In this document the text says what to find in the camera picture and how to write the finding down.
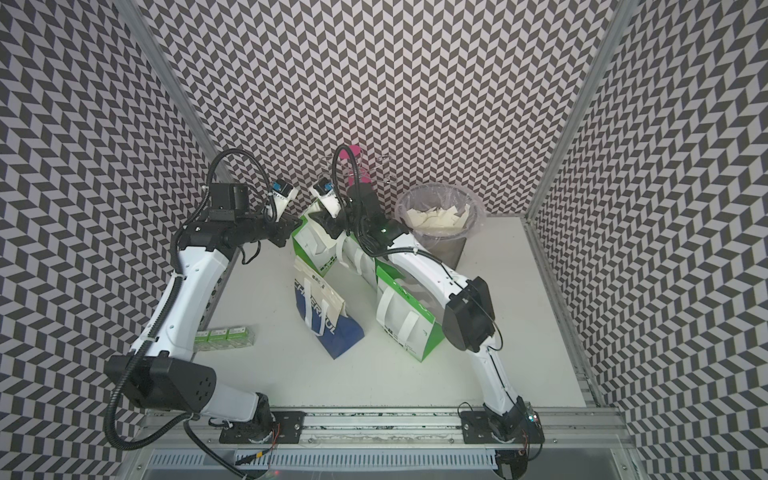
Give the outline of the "blue white paper bag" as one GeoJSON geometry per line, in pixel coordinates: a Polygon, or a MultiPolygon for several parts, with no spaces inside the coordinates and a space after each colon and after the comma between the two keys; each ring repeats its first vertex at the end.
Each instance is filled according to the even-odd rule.
{"type": "Polygon", "coordinates": [[[294,259],[293,285],[300,320],[332,359],[364,338],[361,325],[347,314],[345,300],[300,257],[294,259]]]}

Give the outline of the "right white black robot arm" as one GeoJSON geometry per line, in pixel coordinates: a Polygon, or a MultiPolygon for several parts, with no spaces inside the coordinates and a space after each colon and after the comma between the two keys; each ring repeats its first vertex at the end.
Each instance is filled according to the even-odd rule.
{"type": "Polygon", "coordinates": [[[369,183],[355,183],[341,193],[323,178],[311,192],[316,205],[307,214],[336,246],[342,245],[345,234],[364,256],[411,275],[437,300],[443,309],[444,337],[471,359],[493,438],[502,443],[542,444],[540,417],[513,388],[499,359],[504,341],[485,280],[469,279],[428,252],[405,223],[384,214],[369,183]]]}

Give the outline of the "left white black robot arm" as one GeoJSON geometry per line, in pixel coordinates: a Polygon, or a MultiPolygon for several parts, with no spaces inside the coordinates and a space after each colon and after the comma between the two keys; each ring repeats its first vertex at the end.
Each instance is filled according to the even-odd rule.
{"type": "Polygon", "coordinates": [[[292,184],[277,180],[264,205],[251,209],[247,185],[208,187],[201,204],[172,238],[171,282],[155,313],[129,352],[112,356],[105,365],[114,384],[104,424],[111,446],[138,450],[175,425],[201,416],[220,421],[226,430],[242,431],[247,443],[273,439],[276,421],[267,396],[219,382],[213,368],[194,362],[194,345],[206,311],[244,245],[268,240],[283,247],[299,226],[298,218],[285,212],[297,193],[292,184]],[[129,441],[116,427],[123,399],[140,409],[178,415],[148,437],[129,441]]]}

